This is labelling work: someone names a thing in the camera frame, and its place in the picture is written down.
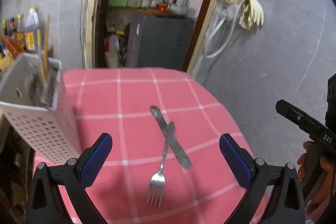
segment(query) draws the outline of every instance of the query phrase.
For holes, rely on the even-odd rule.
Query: human hand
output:
[[[307,150],[308,146],[312,143],[313,141],[304,142],[303,148]],[[302,181],[302,179],[305,177],[306,161],[307,161],[306,153],[302,154],[300,158],[297,160],[297,164],[301,165],[298,170],[298,176],[299,176],[300,181]],[[325,177],[325,180],[322,183],[320,189],[318,189],[315,196],[311,200],[312,202],[316,204],[321,204],[324,200],[326,200],[330,196],[332,180],[333,180],[333,175],[334,175],[334,168],[335,168],[335,160],[328,159],[326,156],[321,156],[320,164],[321,164],[322,169],[327,171],[327,176]]]

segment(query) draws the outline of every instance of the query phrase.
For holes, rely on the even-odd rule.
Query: bottle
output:
[[[1,35],[3,35],[3,36],[8,35],[8,33],[7,33],[7,19],[4,19],[2,21]],[[6,49],[6,45],[5,45],[4,41],[1,41],[1,49],[2,49],[2,52],[4,53],[4,55],[9,54],[9,51]]]
[[[17,15],[16,16],[17,22],[16,22],[16,35],[15,39],[17,42],[20,43],[21,47],[25,49],[25,33],[24,33],[24,28],[23,28],[23,18],[22,15]]]
[[[16,27],[15,27],[15,18],[12,17],[10,19],[10,25],[9,25],[9,33],[8,36],[15,39],[15,33],[16,33]]]
[[[26,51],[37,53],[37,29],[40,21],[34,7],[29,9],[29,15],[25,24]]]

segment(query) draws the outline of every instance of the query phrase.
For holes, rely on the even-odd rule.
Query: refrigerator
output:
[[[126,67],[180,70],[193,29],[193,19],[135,12],[130,24]]]

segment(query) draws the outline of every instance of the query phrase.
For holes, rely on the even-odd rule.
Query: finger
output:
[[[255,13],[253,14],[253,21],[254,21],[254,23],[257,22],[257,16],[258,16],[258,12],[255,11]]]
[[[257,26],[260,24],[260,13],[257,13]]]
[[[300,157],[299,157],[299,159],[297,160],[297,165],[303,165],[303,164],[305,164],[306,163],[306,161],[307,161],[307,154],[306,153],[303,153]]]
[[[264,13],[261,13],[261,16],[260,16],[260,25],[261,26],[264,25]]]
[[[311,143],[313,143],[313,141],[305,141],[305,142],[303,143],[303,148],[304,148],[305,150],[307,150],[307,149],[308,149],[308,146],[309,146]]]
[[[329,174],[334,174],[335,162],[331,159],[328,159],[326,156],[321,156],[320,164],[324,171],[327,171]]]
[[[250,16],[249,16],[249,18],[253,18],[253,15],[254,15],[254,9],[252,9],[252,7],[250,6]]]
[[[315,196],[312,198],[312,201],[317,204],[321,204],[330,196],[331,183],[333,179],[333,174],[328,174],[325,177],[324,182],[322,183],[319,190],[316,192]]]
[[[301,180],[305,177],[306,175],[306,166],[305,165],[301,165],[299,170],[297,171],[297,175],[299,177],[299,180],[301,182]]]

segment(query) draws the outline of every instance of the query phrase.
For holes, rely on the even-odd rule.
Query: black device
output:
[[[274,187],[259,223],[305,223],[303,196],[294,164],[273,166],[263,159],[254,159],[228,133],[220,137],[219,148],[238,184],[247,190],[225,224],[250,223],[269,185]]]
[[[85,188],[96,179],[112,149],[112,138],[103,133],[78,159],[64,165],[37,165],[26,204],[26,224],[73,224],[58,185],[64,185],[82,224],[107,224]]]
[[[319,121],[285,100],[277,102],[276,111],[298,125],[314,141],[313,144],[309,145],[306,152],[306,175],[301,182],[304,203],[307,205],[327,175],[327,172],[323,171],[320,165],[321,156],[336,156],[336,135]]]

